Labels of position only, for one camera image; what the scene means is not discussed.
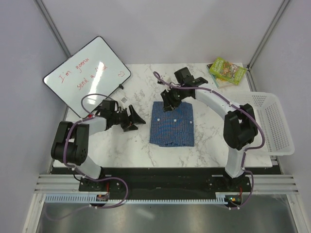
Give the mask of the blue checked long sleeve shirt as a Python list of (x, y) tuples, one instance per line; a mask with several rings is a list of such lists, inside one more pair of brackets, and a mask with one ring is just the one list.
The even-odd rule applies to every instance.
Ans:
[(192, 104), (182, 102), (167, 112), (163, 106), (161, 101), (153, 103), (149, 142), (160, 147), (194, 147)]

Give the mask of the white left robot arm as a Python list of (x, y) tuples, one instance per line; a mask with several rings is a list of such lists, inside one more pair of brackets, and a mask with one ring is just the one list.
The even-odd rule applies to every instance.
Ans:
[(51, 157), (90, 178), (90, 186), (96, 191), (105, 189), (107, 180), (101, 176), (102, 167), (88, 155), (88, 141), (93, 134), (104, 132), (119, 125), (124, 132), (135, 131), (137, 125), (145, 124), (132, 105), (121, 108), (115, 100), (103, 100), (96, 113), (76, 123), (59, 123), (52, 144)]

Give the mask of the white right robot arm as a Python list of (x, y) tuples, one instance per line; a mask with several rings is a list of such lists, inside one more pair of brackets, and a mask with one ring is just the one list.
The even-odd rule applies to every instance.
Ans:
[(174, 73), (177, 85), (161, 79), (156, 71), (153, 74), (159, 84), (167, 86), (160, 94), (164, 102), (164, 111), (175, 110), (182, 100), (193, 98), (205, 104), (224, 120), (223, 138), (229, 151), (225, 166), (228, 176), (223, 178), (222, 183), (226, 190), (234, 191), (240, 186), (239, 176), (244, 173), (246, 150), (254, 142), (259, 131), (253, 107), (250, 104), (237, 104), (212, 90), (206, 79), (195, 78), (187, 67)]

